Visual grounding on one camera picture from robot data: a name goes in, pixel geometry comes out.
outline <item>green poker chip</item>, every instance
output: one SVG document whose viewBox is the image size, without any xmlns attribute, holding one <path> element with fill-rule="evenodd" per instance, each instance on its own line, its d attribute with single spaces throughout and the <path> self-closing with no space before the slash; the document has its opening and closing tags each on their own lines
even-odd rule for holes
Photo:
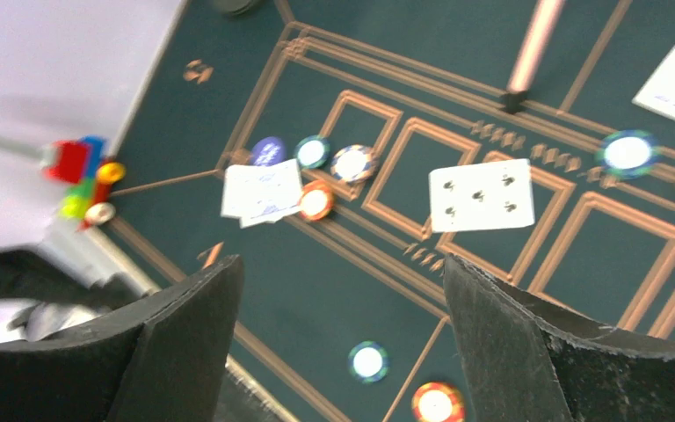
<svg viewBox="0 0 675 422">
<path fill-rule="evenodd" d="M 330 143 L 323 136 L 311 135 L 296 145 L 294 158 L 305 169 L 321 167 L 330 155 Z"/>
<path fill-rule="evenodd" d="M 364 384 L 378 382 L 389 372 L 389 356 L 375 341 L 364 341 L 348 354 L 351 375 Z"/>
<path fill-rule="evenodd" d="M 597 163 L 619 179 L 648 174 L 660 156 L 656 137 L 643 130 L 622 130 L 604 138 Z"/>
</svg>

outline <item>poker table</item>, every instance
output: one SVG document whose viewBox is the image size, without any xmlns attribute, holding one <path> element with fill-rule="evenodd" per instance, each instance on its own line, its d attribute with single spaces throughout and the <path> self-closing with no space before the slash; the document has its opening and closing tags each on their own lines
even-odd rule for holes
<svg viewBox="0 0 675 422">
<path fill-rule="evenodd" d="M 429 381 L 467 394 L 442 289 L 449 253 L 675 340 L 675 122 L 631 104 L 675 44 L 675 2 L 566 3 L 525 110 L 510 114 L 500 98 L 534 6 L 279 0 L 227 17 L 192 0 L 118 153 L 128 171 L 103 230 L 162 286 L 241 255 L 230 353 L 304 421 L 411 421 L 412 394 Z M 661 156 L 649 175 L 619 181 L 594 153 L 629 128 L 654 134 Z M 317 134 L 333 150 L 371 147 L 374 178 L 348 186 L 302 171 L 336 194 L 320 222 L 240 229 L 220 217 L 227 166 L 268 136 L 292 155 Z M 430 171 L 513 158 L 531 160 L 533 226 L 432 233 Z M 347 355 L 367 339 L 387 349 L 390 370 L 365 385 Z"/>
</svg>

